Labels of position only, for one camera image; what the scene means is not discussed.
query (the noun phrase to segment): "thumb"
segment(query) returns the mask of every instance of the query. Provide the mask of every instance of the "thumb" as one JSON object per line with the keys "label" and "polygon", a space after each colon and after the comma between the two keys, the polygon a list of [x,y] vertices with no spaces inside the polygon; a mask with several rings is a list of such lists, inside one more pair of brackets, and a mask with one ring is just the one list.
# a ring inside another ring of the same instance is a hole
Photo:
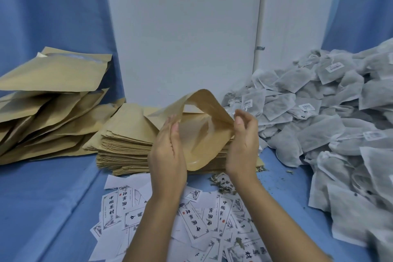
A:
{"label": "thumb", "polygon": [[171,144],[175,156],[178,156],[183,152],[182,142],[180,141],[179,134],[179,121],[175,122],[171,127]]}
{"label": "thumb", "polygon": [[233,127],[235,128],[235,139],[243,138],[246,135],[246,127],[244,126],[243,118],[240,116],[235,117]]}

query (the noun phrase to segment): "blue curtain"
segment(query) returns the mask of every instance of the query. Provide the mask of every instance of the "blue curtain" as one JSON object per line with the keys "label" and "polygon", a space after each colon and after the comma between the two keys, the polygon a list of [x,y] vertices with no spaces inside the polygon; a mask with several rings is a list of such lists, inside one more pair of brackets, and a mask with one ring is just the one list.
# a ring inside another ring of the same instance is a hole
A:
{"label": "blue curtain", "polygon": [[322,49],[353,53],[393,37],[393,0],[340,0]]}
{"label": "blue curtain", "polygon": [[103,102],[124,96],[107,0],[0,0],[0,76],[45,46],[112,53]]}

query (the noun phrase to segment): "blue tablecloth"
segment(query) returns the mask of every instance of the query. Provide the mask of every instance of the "blue tablecloth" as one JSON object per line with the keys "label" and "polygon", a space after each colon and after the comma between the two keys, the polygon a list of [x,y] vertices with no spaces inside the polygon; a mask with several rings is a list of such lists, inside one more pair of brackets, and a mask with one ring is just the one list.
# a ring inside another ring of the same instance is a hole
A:
{"label": "blue tablecloth", "polygon": [[[374,251],[332,238],[328,214],[307,206],[312,171],[290,169],[273,150],[261,154],[268,171],[258,173],[265,188],[335,262],[376,261]],[[86,262],[96,240],[108,171],[94,156],[15,163],[0,168],[0,261]],[[211,191],[209,175],[190,175],[190,186]]]}

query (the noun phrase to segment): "person's left hand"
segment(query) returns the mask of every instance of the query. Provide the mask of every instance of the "person's left hand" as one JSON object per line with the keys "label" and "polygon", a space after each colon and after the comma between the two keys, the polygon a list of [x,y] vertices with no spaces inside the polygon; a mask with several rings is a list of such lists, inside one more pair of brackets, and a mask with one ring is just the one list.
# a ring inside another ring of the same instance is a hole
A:
{"label": "person's left hand", "polygon": [[167,118],[165,124],[147,156],[153,189],[152,197],[180,199],[187,182],[182,144],[179,136],[179,122],[175,116]]}

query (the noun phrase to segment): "hand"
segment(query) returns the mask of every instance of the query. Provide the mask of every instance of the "hand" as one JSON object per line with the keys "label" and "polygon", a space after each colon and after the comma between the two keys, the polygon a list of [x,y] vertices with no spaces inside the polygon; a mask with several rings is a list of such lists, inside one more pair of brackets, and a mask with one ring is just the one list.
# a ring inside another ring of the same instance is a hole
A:
{"label": "hand", "polygon": [[235,139],[229,146],[226,173],[236,187],[239,181],[257,178],[255,166],[258,158],[258,121],[251,114],[235,111]]}
{"label": "hand", "polygon": [[152,197],[178,201],[187,182],[179,122],[175,116],[167,118],[147,156],[153,189]]}

